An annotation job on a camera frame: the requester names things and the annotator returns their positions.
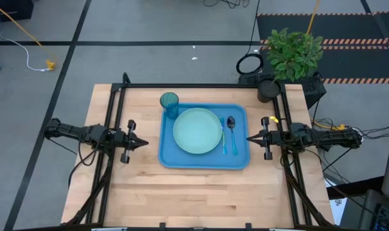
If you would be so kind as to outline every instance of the blue tray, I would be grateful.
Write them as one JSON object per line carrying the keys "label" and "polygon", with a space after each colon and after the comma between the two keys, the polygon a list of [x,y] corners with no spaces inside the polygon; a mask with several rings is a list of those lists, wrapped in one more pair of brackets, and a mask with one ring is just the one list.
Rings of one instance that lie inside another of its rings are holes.
{"label": "blue tray", "polygon": [[227,154],[223,154],[222,140],[211,151],[204,154],[191,154],[181,149],[173,138],[174,119],[169,119],[162,113],[160,128],[159,161],[171,168],[196,168],[196,169],[243,169],[250,161],[248,147],[247,116],[242,106],[235,104],[206,104],[206,103],[179,103],[179,114],[190,108],[205,108],[216,116],[223,116],[225,123],[229,116],[233,116],[236,125],[233,129],[234,139],[238,148],[238,155],[232,152],[232,133],[225,124],[225,140]]}

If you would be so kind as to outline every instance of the light green plate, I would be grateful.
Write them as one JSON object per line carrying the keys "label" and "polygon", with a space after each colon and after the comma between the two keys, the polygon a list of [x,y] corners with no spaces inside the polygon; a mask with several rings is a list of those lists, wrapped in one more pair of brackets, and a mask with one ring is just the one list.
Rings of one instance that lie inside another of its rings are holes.
{"label": "light green plate", "polygon": [[188,153],[207,153],[220,142],[220,120],[204,108],[186,110],[173,125],[173,137],[177,145]]}

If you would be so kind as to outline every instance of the wooden table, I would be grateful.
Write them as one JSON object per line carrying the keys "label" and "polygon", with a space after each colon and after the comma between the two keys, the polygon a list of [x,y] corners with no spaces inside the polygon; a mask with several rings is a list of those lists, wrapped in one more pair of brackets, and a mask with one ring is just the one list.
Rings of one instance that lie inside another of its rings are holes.
{"label": "wooden table", "polygon": [[[301,85],[287,85],[286,89],[293,122],[310,124]],[[254,228],[293,227],[286,179],[279,162],[281,152],[276,146],[272,146],[273,160],[269,161],[263,158],[263,148],[250,143],[250,163],[242,171],[169,169],[160,164],[159,98],[170,91],[176,92],[181,102],[242,105],[247,112],[249,135],[262,129],[262,117],[274,116],[273,103],[259,102],[257,89],[126,89],[121,127],[127,131],[127,122],[133,119],[137,123],[137,136],[150,144],[130,152],[129,164],[118,161],[123,150],[116,151],[104,225],[158,227],[166,222],[167,227],[244,228],[245,223],[252,223]],[[110,85],[95,85],[87,125],[103,124],[109,94]],[[269,129],[277,129],[272,121]],[[83,146],[82,153],[90,149]],[[334,223],[318,157],[310,152],[300,156],[307,195],[324,217]],[[71,219],[83,205],[91,192],[93,175],[94,165],[76,170],[62,221]],[[298,196],[297,199],[303,224],[301,202]],[[99,211],[99,205],[100,198],[95,211]]]}

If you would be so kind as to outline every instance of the floor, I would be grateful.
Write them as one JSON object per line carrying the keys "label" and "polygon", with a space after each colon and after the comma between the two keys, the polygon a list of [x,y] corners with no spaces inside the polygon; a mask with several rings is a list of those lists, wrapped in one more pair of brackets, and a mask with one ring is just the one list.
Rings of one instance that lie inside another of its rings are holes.
{"label": "floor", "polygon": [[[32,19],[20,21],[42,41],[71,41],[86,0],[37,0]],[[257,1],[229,9],[201,0],[92,0],[79,41],[248,41]],[[367,0],[372,11],[388,11],[389,0]],[[259,13],[311,13],[315,0],[261,0]],[[361,13],[360,0],[322,0],[319,13]],[[3,35],[30,40],[11,22]],[[258,41],[255,31],[254,40]],[[28,46],[30,65],[44,68],[47,54]],[[69,46],[48,46],[58,60],[50,73],[26,68],[17,46],[0,46],[0,230],[5,226],[37,139]],[[135,83],[236,83],[236,62],[247,46],[77,46],[57,99],[53,117],[82,125],[93,85],[121,81],[127,72]],[[251,60],[244,69],[257,64]],[[326,85],[316,118],[330,117],[361,129],[389,125],[389,85]],[[74,149],[72,141],[62,144]],[[366,141],[335,163],[350,181],[384,173],[389,138]],[[342,153],[326,153],[333,161]],[[58,225],[75,156],[43,143],[14,229]]]}

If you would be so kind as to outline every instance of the blue cup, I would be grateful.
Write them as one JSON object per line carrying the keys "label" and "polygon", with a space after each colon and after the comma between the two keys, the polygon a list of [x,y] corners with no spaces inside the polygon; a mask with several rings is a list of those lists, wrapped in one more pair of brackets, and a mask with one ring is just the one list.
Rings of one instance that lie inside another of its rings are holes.
{"label": "blue cup", "polygon": [[160,105],[164,108],[169,119],[176,119],[179,116],[179,97],[175,93],[164,93],[160,97]]}

